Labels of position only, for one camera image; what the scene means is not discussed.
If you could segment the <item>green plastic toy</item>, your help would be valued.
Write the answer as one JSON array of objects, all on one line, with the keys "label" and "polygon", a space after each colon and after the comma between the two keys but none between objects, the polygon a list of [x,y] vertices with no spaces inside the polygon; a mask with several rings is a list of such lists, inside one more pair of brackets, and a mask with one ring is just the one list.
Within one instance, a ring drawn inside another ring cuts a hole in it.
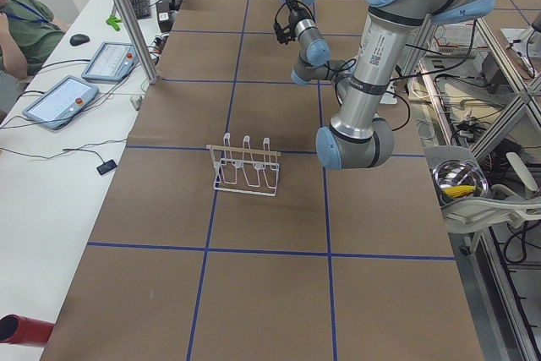
[{"label": "green plastic toy", "polygon": [[120,31],[120,24],[122,19],[117,16],[117,8],[113,7],[109,17],[106,19],[106,24],[109,25],[116,32]]}]

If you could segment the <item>teach pendant tablet far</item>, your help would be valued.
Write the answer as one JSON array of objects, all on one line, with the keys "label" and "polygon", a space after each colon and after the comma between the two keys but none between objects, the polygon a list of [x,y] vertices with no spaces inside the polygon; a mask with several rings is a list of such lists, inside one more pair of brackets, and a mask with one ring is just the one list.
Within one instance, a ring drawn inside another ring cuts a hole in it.
[{"label": "teach pendant tablet far", "polygon": [[81,78],[96,83],[118,83],[131,73],[138,62],[138,56],[131,44],[103,42]]}]

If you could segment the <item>teach pendant tablet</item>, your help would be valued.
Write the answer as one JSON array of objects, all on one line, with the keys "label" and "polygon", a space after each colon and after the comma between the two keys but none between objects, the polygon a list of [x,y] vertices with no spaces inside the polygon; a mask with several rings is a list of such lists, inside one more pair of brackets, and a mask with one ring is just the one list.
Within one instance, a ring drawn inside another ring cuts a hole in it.
[{"label": "teach pendant tablet", "polygon": [[138,56],[131,44],[103,42],[81,78],[96,83],[118,83],[131,73],[138,62]]},{"label": "teach pendant tablet", "polygon": [[23,115],[51,130],[68,124],[93,101],[99,88],[69,75],[55,84],[23,111]]}]

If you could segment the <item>black computer mouse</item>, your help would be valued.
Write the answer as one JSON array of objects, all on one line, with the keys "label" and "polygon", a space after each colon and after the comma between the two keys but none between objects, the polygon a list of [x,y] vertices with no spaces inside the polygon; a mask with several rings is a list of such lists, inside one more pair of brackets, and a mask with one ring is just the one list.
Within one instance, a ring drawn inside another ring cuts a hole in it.
[{"label": "black computer mouse", "polygon": [[69,44],[71,46],[80,46],[85,43],[88,43],[89,41],[90,41],[90,38],[87,35],[75,34],[70,37]]}]

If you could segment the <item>steel bowl with corn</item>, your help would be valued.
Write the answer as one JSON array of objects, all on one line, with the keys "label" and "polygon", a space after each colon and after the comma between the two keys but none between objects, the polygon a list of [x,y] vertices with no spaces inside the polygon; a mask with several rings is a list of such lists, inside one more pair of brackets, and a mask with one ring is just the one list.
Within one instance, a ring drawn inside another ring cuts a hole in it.
[{"label": "steel bowl with corn", "polygon": [[489,197],[489,183],[471,161],[446,160],[432,169],[440,206],[467,197]]}]

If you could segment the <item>small black sensor puck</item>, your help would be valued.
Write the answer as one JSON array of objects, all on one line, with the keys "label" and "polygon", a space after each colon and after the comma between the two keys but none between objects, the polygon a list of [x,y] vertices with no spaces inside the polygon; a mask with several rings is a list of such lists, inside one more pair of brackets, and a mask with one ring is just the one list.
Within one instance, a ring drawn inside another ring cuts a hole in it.
[{"label": "small black sensor puck", "polygon": [[114,160],[104,161],[101,165],[99,165],[96,170],[100,175],[105,175],[106,173],[111,172],[117,167],[117,163]]}]

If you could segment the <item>teach pendant tablet near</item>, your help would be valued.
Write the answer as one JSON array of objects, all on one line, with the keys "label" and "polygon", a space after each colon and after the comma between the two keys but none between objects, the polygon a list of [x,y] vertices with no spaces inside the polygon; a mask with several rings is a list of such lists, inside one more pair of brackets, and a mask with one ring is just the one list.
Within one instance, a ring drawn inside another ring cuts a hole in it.
[{"label": "teach pendant tablet near", "polygon": [[23,115],[51,130],[68,124],[93,101],[99,88],[69,75],[55,84],[23,111]]}]

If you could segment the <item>person in green shirt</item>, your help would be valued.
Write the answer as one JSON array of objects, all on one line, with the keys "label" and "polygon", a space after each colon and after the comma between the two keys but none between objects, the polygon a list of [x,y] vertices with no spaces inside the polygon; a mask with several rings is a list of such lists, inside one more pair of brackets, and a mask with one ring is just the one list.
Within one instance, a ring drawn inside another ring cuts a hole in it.
[{"label": "person in green shirt", "polygon": [[1,0],[1,70],[16,79],[35,75],[68,28],[38,0]]}]

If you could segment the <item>red cardboard tube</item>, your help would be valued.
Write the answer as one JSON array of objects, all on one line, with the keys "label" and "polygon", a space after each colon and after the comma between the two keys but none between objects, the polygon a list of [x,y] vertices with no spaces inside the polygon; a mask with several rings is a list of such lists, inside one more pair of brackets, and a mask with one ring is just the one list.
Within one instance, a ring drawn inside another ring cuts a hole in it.
[{"label": "red cardboard tube", "polygon": [[45,347],[55,324],[21,315],[1,319],[1,343],[27,347]]}]

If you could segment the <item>aluminium frame post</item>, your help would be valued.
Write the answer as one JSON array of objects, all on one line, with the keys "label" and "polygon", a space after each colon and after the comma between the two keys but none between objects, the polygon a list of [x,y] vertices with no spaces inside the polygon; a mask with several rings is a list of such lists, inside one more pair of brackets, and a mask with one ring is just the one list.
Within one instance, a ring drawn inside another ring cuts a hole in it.
[{"label": "aluminium frame post", "polygon": [[146,46],[145,38],[139,27],[139,22],[135,16],[131,2],[129,0],[113,0],[117,10],[119,11],[122,21],[128,32],[129,39],[134,46],[140,64],[145,71],[145,76],[148,82],[152,85],[158,80],[158,72],[152,61],[148,47]]}]

